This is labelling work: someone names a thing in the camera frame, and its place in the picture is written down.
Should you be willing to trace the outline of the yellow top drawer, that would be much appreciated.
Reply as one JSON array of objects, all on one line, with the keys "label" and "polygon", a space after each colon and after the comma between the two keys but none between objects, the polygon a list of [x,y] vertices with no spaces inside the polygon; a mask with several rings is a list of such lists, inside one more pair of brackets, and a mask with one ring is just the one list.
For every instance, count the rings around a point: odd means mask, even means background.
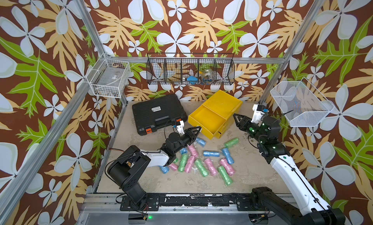
[{"label": "yellow top drawer", "polygon": [[202,128],[201,133],[212,140],[213,138],[219,139],[222,136],[227,120],[201,105],[189,115],[188,122],[193,127],[200,126]]}]

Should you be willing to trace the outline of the pink trash bag roll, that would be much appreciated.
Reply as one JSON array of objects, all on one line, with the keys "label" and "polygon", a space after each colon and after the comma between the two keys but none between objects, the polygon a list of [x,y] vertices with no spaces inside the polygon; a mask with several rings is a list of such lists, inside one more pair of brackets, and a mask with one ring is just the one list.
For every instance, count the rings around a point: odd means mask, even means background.
[{"label": "pink trash bag roll", "polygon": [[195,158],[199,157],[199,153],[198,153],[196,147],[193,144],[188,145],[187,147],[188,147],[188,150],[189,150],[189,152],[192,156],[194,156]]},{"label": "pink trash bag roll", "polygon": [[235,174],[234,168],[228,163],[227,159],[221,159],[220,164],[225,168],[229,176],[232,176]]},{"label": "pink trash bag roll", "polygon": [[186,162],[186,165],[185,165],[185,169],[184,169],[184,172],[186,173],[190,173],[191,169],[192,169],[192,166],[195,162],[195,156],[190,156]]},{"label": "pink trash bag roll", "polygon": [[173,171],[177,171],[178,170],[178,166],[174,163],[171,163],[169,166],[168,166],[170,169],[172,169]]},{"label": "pink trash bag roll", "polygon": [[207,169],[209,170],[209,172],[210,172],[210,174],[211,174],[212,176],[216,176],[216,175],[218,174],[218,171],[217,171],[217,169],[214,167],[214,165],[213,165],[213,163],[212,163],[212,161],[211,161],[210,158],[206,158],[206,159],[204,160],[204,163],[206,164]]}]

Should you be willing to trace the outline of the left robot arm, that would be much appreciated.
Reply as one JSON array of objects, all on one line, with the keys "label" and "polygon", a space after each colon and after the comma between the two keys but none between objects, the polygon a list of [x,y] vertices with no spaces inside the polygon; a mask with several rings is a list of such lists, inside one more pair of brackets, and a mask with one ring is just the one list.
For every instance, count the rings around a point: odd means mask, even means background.
[{"label": "left robot arm", "polygon": [[139,184],[139,179],[148,167],[169,166],[176,159],[176,153],[194,143],[200,134],[200,126],[169,134],[165,143],[156,151],[141,150],[135,145],[128,147],[118,158],[109,162],[105,174],[125,193],[131,209],[146,209],[147,193]]}]

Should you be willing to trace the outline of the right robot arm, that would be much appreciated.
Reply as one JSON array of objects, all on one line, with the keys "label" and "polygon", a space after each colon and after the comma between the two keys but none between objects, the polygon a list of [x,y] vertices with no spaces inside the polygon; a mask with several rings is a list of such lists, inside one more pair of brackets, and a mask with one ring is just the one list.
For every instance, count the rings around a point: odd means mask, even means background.
[{"label": "right robot arm", "polygon": [[277,196],[268,187],[254,188],[251,207],[269,209],[288,225],[343,225],[345,216],[339,208],[332,208],[310,185],[296,166],[286,147],[279,141],[280,124],[273,117],[265,117],[258,125],[252,119],[235,114],[239,130],[257,142],[257,149],[266,162],[280,175],[292,194],[296,206]]}]

